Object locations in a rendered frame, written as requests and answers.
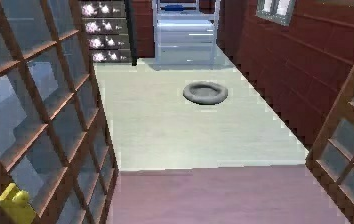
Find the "grey round pet bed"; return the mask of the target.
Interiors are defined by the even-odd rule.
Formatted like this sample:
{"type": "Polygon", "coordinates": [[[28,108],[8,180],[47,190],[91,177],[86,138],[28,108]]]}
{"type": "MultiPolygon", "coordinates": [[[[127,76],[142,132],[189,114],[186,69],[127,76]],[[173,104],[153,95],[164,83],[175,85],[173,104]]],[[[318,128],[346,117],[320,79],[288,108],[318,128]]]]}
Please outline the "grey round pet bed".
{"type": "Polygon", "coordinates": [[[218,83],[197,81],[183,89],[183,96],[199,105],[216,105],[228,97],[228,89],[218,83]]]}

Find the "dark shelf unit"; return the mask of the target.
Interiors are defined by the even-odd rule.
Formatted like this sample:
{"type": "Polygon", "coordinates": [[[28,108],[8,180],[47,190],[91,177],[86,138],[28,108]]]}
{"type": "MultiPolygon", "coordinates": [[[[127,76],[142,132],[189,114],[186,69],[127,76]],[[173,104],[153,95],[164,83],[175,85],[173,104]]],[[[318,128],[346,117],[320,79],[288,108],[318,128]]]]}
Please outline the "dark shelf unit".
{"type": "Polygon", "coordinates": [[[132,0],[79,0],[94,63],[137,65],[132,0]]]}

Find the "white chest of drawers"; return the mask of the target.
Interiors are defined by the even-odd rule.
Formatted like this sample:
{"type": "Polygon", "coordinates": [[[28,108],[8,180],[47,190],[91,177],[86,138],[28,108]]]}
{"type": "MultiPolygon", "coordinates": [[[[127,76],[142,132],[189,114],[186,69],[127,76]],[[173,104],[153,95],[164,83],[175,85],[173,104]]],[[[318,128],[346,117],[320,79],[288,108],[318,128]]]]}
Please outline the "white chest of drawers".
{"type": "Polygon", "coordinates": [[[214,0],[214,12],[200,11],[200,0],[189,3],[152,0],[155,63],[157,65],[213,65],[221,0],[214,0]],[[183,11],[165,11],[166,5],[183,5],[183,11]]]}

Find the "brown glass-paned room door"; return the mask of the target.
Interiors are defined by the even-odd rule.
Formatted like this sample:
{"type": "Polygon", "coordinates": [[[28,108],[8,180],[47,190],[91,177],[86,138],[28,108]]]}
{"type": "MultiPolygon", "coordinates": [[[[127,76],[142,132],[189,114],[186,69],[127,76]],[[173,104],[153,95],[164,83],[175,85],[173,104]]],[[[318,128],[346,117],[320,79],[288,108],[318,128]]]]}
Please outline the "brown glass-paned room door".
{"type": "Polygon", "coordinates": [[[354,65],[306,158],[306,167],[354,224],[354,65]]]}
{"type": "Polygon", "coordinates": [[[0,0],[0,195],[27,191],[32,224],[108,224],[117,174],[78,0],[0,0]]]}

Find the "grey framed window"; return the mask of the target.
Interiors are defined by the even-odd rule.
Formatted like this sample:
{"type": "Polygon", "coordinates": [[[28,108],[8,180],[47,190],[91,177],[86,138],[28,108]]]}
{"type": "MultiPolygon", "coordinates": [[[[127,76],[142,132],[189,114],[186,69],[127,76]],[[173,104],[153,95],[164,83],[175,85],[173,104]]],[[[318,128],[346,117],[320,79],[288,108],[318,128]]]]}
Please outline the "grey framed window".
{"type": "Polygon", "coordinates": [[[288,26],[296,0],[257,0],[256,16],[270,22],[288,26]]]}

